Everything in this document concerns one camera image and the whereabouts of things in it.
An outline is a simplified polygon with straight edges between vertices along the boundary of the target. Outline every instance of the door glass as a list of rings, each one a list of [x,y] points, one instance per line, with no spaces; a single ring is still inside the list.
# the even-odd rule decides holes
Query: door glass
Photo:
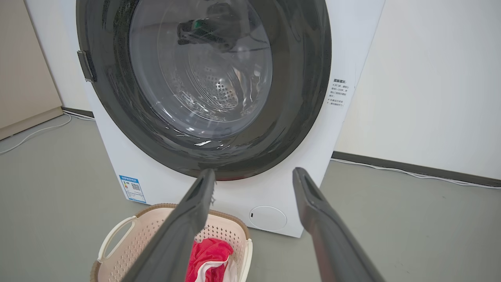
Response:
[[[272,52],[246,0],[141,0],[129,41],[143,94],[180,134],[233,135],[266,102]]]

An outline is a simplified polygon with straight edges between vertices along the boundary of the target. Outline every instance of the baseboard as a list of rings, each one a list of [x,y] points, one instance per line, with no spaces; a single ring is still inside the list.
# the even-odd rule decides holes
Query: baseboard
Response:
[[[88,116],[88,117],[94,118],[94,114],[91,111],[79,110],[79,109],[73,109],[73,108],[66,108],[66,107],[61,107],[61,109],[65,110],[65,111],[70,111],[70,112],[73,112],[73,113],[77,113],[77,114],[81,114],[81,115],[84,115],[84,116]]]
[[[4,128],[0,128],[0,140],[19,133],[23,130],[39,125],[42,122],[53,119],[63,114],[61,107],[53,108],[30,118],[21,120]]]
[[[440,177],[440,178],[465,181],[465,182],[474,183],[474,184],[487,185],[487,186],[493,186],[493,187],[501,187],[501,180],[499,180],[499,179],[487,178],[487,177],[459,173],[459,172],[453,172],[453,171],[446,171],[446,170],[441,170],[441,169],[434,169],[434,168],[429,168],[429,167],[422,167],[422,166],[411,165],[411,164],[406,164],[406,163],[400,163],[400,162],[365,157],[365,156],[360,156],[360,155],[342,153],[342,152],[337,152],[337,151],[334,151],[332,153],[332,158],[356,162],[356,163],[362,163],[362,164],[367,164],[367,165],[373,165],[373,166],[378,166],[378,167],[383,167],[383,168],[399,169],[399,170],[403,170],[403,171],[407,171],[407,172],[418,173],[418,174],[423,174],[423,175],[428,175],[428,176],[435,176],[435,177]]]

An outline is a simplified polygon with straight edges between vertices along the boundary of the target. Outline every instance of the washing machine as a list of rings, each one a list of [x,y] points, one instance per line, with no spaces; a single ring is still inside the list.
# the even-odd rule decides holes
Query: washing machine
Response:
[[[78,57],[126,199],[300,237],[292,171],[320,185],[384,0],[80,0]]]

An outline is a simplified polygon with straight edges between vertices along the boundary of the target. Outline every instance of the laundry basket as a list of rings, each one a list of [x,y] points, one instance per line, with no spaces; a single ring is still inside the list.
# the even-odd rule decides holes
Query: laundry basket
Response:
[[[92,265],[90,281],[119,282],[122,280],[148,241],[175,207],[174,204],[153,205],[113,227],[99,249],[97,261]],[[130,222],[132,225],[129,230],[105,256],[111,239]],[[237,281],[244,282],[247,279],[253,251],[247,226],[234,216],[210,210],[204,229],[195,236],[194,240],[200,243],[205,238],[216,238],[230,244],[233,254],[229,259],[236,263]]]

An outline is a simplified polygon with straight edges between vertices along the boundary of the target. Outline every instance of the white cable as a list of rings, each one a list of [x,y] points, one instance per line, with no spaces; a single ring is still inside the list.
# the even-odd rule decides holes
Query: white cable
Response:
[[[14,150],[15,148],[19,147],[22,143],[24,143],[24,141],[26,141],[28,138],[30,138],[31,136],[33,136],[33,135],[34,135],[34,134],[36,134],[36,133],[39,133],[39,132],[44,131],[44,130],[47,130],[47,129],[57,128],[57,127],[62,127],[63,125],[67,125],[67,124],[71,121],[71,116],[70,116],[70,115],[67,115],[67,116],[69,116],[69,117],[70,117],[70,119],[69,119],[68,121],[66,121],[65,123],[60,124],[60,125],[56,125],[56,126],[50,126],[50,127],[42,128],[42,129],[40,129],[40,130],[37,130],[37,131],[35,131],[34,133],[32,133],[32,134],[30,134],[30,135],[26,136],[26,137],[25,137],[25,138],[24,138],[21,142],[19,142],[19,143],[18,143],[17,145],[15,145],[14,147],[12,147],[12,148],[10,148],[10,149],[7,149],[7,150],[5,150],[5,151],[0,152],[0,155],[3,155],[3,154],[5,154],[5,153],[10,152],[10,151]]]
[[[412,172],[407,172],[404,170],[399,170],[399,169],[392,169],[392,168],[382,168],[378,166],[373,166],[373,165],[368,165],[368,164],[362,164],[362,163],[356,163],[356,162],[351,162],[351,161],[346,161],[346,160],[340,160],[340,159],[331,159],[331,161],[343,163],[343,164],[349,164],[349,165],[357,165],[357,166],[364,166],[364,167],[370,167],[373,169],[377,170],[383,170],[383,171],[394,171],[394,172],[400,172],[400,173],[405,173],[410,176],[414,176],[420,179],[437,179],[437,180],[442,180],[446,182],[450,182],[456,185],[460,186],[475,186],[475,187],[482,187],[482,188],[489,188],[489,189],[496,189],[496,190],[501,190],[501,187],[493,187],[493,186],[487,186],[487,185],[480,185],[480,184],[475,184],[475,183],[469,183],[465,181],[460,181],[460,180],[452,180],[452,179],[447,179],[447,178],[440,178],[440,177],[435,177],[435,176],[428,176],[428,175],[423,175],[423,174],[418,174],[418,173],[412,173]]]
[[[71,111],[67,111],[67,110],[63,110],[63,113],[65,113],[67,115],[72,115],[73,117],[76,117],[76,118],[79,118],[79,119],[82,119],[82,120],[96,120],[93,117],[86,116],[86,115],[79,114],[79,113],[75,113],[75,112],[71,112]]]

